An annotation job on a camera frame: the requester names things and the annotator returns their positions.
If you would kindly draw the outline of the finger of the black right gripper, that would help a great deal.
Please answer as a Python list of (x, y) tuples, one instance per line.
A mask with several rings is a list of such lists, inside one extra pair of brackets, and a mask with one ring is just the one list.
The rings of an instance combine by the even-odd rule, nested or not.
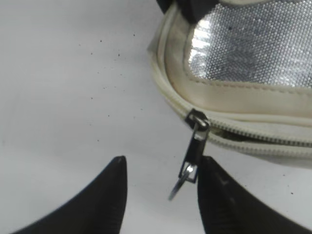
[(164, 14), (173, 3), (176, 3), (183, 17), (190, 24), (198, 23), (220, 3), (219, 0), (157, 0), (156, 2)]

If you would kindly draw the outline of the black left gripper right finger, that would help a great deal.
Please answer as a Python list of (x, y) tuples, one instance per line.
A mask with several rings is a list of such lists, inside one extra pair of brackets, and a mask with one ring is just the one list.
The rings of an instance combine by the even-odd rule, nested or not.
[(310, 234), (234, 180), (212, 157), (198, 169), (197, 200), (207, 234)]

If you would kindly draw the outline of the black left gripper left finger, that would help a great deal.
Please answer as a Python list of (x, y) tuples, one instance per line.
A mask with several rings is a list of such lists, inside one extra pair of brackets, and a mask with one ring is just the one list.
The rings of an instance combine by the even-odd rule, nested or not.
[(116, 156), (76, 196), (17, 233), (118, 234), (127, 193), (127, 161), (124, 156)]

